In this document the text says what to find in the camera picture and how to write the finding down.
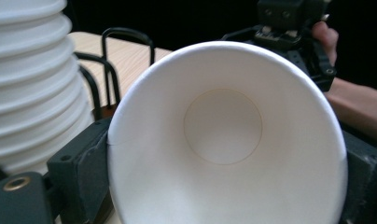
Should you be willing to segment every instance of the stack of white cups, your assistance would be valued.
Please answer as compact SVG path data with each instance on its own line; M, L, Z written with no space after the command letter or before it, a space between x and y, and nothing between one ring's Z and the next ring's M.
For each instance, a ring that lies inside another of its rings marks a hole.
M93 118L64 0L0 0L0 167L45 173Z

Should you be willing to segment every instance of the black mechanical device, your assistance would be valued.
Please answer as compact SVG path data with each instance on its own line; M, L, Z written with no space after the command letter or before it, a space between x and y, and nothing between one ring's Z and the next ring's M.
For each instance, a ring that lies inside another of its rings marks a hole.
M260 0L260 25L227 34L270 49L296 64L327 91L336 72L308 28L322 17L321 0ZM105 74L110 68L105 65ZM48 161L48 172L22 173L0 181L0 223L105 223L113 210L107 173L109 119L98 119ZM343 132L348 189L341 224L377 223L377 148Z

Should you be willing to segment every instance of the white ribbed object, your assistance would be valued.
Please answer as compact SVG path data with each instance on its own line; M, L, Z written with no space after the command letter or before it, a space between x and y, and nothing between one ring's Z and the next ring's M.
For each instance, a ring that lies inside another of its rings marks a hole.
M93 122L64 0L0 0L0 166L45 162Z

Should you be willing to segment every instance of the forearm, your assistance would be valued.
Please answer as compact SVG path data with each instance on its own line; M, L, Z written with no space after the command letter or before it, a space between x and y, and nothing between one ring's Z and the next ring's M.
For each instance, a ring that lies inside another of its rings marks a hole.
M377 140L377 90L335 78L325 95L341 122Z

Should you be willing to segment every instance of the wooden surface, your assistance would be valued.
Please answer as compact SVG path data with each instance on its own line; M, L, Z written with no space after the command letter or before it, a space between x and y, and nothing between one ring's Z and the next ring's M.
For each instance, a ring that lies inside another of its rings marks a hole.
M99 35L74 32L69 36L75 42L75 51L102 56L101 37ZM149 67L149 47L111 37L107 38L106 43L107 59L118 73L119 90L122 98L133 82ZM171 53L170 50L156 49L156 61L169 53ZM80 62L94 75L100 92L101 105L106 105L104 68L99 63L83 60L80 60Z

